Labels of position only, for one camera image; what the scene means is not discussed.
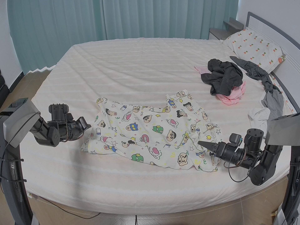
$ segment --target nightstand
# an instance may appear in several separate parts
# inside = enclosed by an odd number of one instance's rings
[[[244,25],[232,17],[229,18],[229,22],[223,21],[227,30],[210,28],[208,39],[225,40],[232,34],[243,30]]]

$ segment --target wooden floor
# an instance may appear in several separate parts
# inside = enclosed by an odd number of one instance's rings
[[[33,98],[36,91],[43,83],[50,71],[27,74],[6,99],[0,111],[18,98]],[[287,177],[275,182],[266,189],[245,196],[231,202],[172,214],[139,215],[139,225],[270,225],[271,213],[276,211],[283,201]],[[30,206],[36,214],[41,225],[130,225],[135,224],[134,215],[117,215],[101,213],[99,216],[85,220],[68,214],[40,197],[33,195],[29,198]],[[82,217],[91,217],[97,212],[88,212],[70,208],[61,204],[60,207]],[[0,225],[13,225],[14,221],[6,203],[5,197],[0,191]]]

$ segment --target cartoon print shirt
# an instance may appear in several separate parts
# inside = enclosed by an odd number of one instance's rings
[[[156,108],[99,98],[100,112],[81,150],[160,167],[217,171],[220,159],[197,143],[219,142],[221,129],[187,90],[166,99],[165,107]]]

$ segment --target white wall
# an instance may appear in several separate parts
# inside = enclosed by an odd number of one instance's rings
[[[0,0],[0,70],[8,88],[22,72],[10,36],[7,0]]]
[[[239,0],[237,20],[246,25],[249,11],[300,43],[300,0]]]

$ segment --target bed sheet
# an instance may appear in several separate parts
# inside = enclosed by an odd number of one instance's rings
[[[234,53],[218,40],[137,38],[74,45],[57,63],[32,99],[46,121],[48,106],[66,103],[77,119],[92,124],[99,112],[98,97],[111,101],[163,107],[166,94],[187,89],[212,121],[222,129],[223,141],[231,133],[243,137],[250,128],[248,111],[260,107],[264,87],[245,75],[246,92],[238,104],[224,105],[211,96],[194,66],[207,66],[212,58],[231,61]],[[284,114],[290,114],[284,107]],[[133,162],[117,154],[81,152],[89,136],[40,146],[28,133],[21,142],[26,190],[71,207],[115,214],[160,214],[203,208],[259,191],[284,177],[290,148],[284,147],[275,175],[262,186],[250,179],[233,182],[221,165],[217,172],[175,170]],[[240,180],[247,171],[232,169]]]

